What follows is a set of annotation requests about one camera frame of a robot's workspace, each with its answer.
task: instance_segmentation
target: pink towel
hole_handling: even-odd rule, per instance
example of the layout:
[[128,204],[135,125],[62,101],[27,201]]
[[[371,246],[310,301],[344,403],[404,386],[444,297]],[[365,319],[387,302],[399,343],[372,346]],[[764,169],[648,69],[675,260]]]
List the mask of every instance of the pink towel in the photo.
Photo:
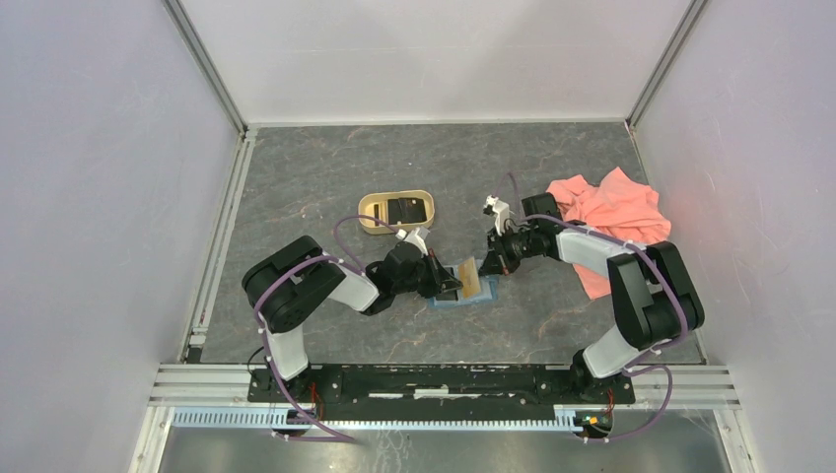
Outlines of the pink towel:
[[[563,220],[580,220],[600,232],[642,243],[658,243],[670,235],[670,221],[659,212],[659,194],[613,169],[600,187],[581,175],[554,180],[547,192],[554,196]],[[590,299],[609,294],[609,281],[592,270],[575,265]]]

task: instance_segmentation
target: white wall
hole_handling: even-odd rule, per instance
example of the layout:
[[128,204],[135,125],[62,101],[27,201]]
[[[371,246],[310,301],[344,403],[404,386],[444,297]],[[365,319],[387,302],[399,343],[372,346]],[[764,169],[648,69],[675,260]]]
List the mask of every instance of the white wall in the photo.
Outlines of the white wall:
[[2,5],[0,471],[125,471],[236,133],[161,2]]
[[687,0],[184,0],[250,122],[624,118]]
[[833,471],[836,3],[711,2],[639,150],[765,471]]

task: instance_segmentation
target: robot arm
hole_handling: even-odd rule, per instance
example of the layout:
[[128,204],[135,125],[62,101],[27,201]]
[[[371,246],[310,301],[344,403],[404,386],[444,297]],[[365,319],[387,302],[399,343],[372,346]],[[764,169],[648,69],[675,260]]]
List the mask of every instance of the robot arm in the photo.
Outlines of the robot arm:
[[[488,200],[486,210],[508,207],[497,202],[495,197]],[[527,216],[541,214],[560,218],[557,204],[548,193],[524,199],[522,207]],[[615,325],[575,356],[572,371],[581,385],[618,375],[654,345],[679,335],[681,327],[672,303],[656,286],[659,281],[647,263],[633,249],[585,233],[564,230],[545,219],[528,221],[527,226],[516,230],[507,228],[504,223],[491,229],[488,255],[479,274],[508,275],[527,257],[548,256],[580,264],[609,279]],[[582,222],[573,224],[593,230]],[[701,326],[705,318],[702,305],[673,243],[634,244],[653,261],[673,289],[685,312],[689,331]]]
[[[417,292],[430,298],[461,289],[461,282],[427,248],[424,238],[428,233],[423,227],[399,232],[401,241],[383,261],[370,264],[362,274],[322,261],[279,286],[261,307],[261,316],[282,378],[291,379],[308,367],[302,324],[325,299],[374,315],[389,308],[398,294]],[[321,255],[327,255],[322,247],[310,236],[302,236],[253,266],[242,280],[249,304],[255,306],[264,292],[296,265]]]

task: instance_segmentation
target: gray tabletop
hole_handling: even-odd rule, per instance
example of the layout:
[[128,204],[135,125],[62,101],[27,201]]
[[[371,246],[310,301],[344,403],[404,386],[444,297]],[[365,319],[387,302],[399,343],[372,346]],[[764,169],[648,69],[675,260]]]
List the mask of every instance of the gray tabletop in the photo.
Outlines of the gray tabletop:
[[[202,361],[244,362],[258,347],[241,289],[252,265],[301,235],[342,255],[331,236],[372,192],[424,189],[437,215],[428,245],[443,263],[483,257],[492,225],[485,197],[512,169],[522,197],[554,179],[582,174],[598,184],[621,167],[645,182],[620,123],[526,123],[270,128],[258,131]],[[500,195],[511,201],[510,186]],[[381,259],[394,236],[370,236],[359,224],[340,233],[365,263]],[[312,363],[555,363],[612,324],[609,297],[590,301],[571,265],[530,258],[500,281],[494,303],[428,308],[399,296],[372,317],[326,301],[305,322]],[[695,340],[668,353],[669,363],[700,363]]]

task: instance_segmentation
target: black mounting plate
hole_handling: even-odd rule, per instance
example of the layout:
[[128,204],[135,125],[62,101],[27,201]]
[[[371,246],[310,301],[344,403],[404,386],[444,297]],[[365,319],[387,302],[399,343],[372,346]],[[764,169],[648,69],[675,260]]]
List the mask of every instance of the black mounting plate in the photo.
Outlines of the black mounting plate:
[[[548,365],[318,365],[287,385],[308,402],[314,383],[332,421],[553,420],[555,404],[606,405],[609,389],[615,404],[636,402],[626,376],[579,395],[568,367]],[[253,372],[247,400],[286,402],[268,369]]]

